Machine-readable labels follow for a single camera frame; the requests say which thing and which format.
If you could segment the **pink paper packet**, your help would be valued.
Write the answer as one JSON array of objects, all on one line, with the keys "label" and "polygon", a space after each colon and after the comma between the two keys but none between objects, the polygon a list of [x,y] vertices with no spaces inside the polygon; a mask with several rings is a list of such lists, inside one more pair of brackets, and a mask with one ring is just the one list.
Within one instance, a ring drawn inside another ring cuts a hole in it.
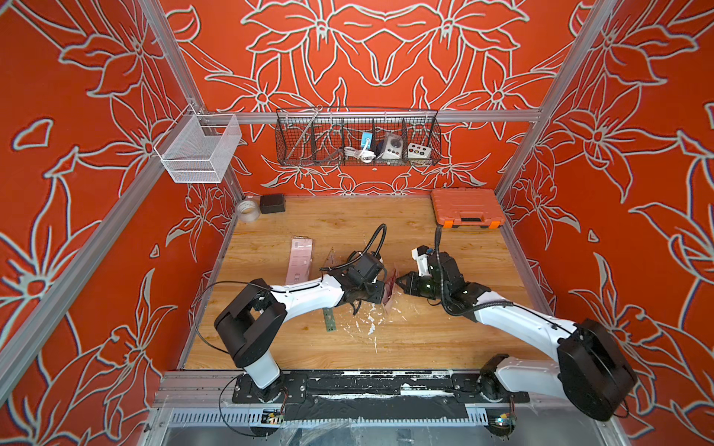
[{"label": "pink paper packet", "polygon": [[383,310],[387,314],[390,313],[393,307],[393,301],[396,295],[400,295],[400,287],[396,284],[397,280],[401,276],[400,271],[397,267],[393,267],[390,272],[386,275],[384,280],[384,293],[381,299],[381,304]]}]

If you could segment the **green straight ruler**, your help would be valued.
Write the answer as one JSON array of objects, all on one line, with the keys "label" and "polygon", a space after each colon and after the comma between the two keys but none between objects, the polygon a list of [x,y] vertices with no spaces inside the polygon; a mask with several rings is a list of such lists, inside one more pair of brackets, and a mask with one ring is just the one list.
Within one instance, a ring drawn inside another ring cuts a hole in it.
[{"label": "green straight ruler", "polygon": [[334,310],[332,308],[324,308],[323,316],[325,321],[325,330],[328,333],[335,332],[337,330],[337,323],[334,316]]}]

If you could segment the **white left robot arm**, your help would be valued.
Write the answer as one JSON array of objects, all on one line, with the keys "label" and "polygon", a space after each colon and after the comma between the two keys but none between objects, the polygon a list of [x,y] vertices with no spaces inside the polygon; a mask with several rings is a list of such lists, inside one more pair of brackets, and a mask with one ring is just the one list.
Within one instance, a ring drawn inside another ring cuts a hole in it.
[{"label": "white left robot arm", "polygon": [[214,328],[234,365],[257,388],[267,390],[282,378],[270,348],[283,324],[324,308],[348,305],[357,312],[364,301],[379,303],[385,290],[379,275],[384,269],[379,254],[364,252],[324,269],[324,275],[312,281],[270,286],[253,280],[219,314]]}]

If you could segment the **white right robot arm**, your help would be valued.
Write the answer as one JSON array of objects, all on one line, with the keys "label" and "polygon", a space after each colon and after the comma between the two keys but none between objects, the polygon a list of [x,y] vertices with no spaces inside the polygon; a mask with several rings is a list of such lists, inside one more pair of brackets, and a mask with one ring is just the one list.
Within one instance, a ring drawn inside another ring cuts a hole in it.
[{"label": "white right robot arm", "polygon": [[448,315],[496,328],[546,355],[544,361],[509,354],[492,357],[480,371],[478,388],[485,399],[542,394],[569,401],[591,419],[607,421],[637,384],[615,338],[597,321],[556,318],[468,282],[446,252],[422,245],[412,258],[418,269],[397,281],[407,295],[436,299]]}]

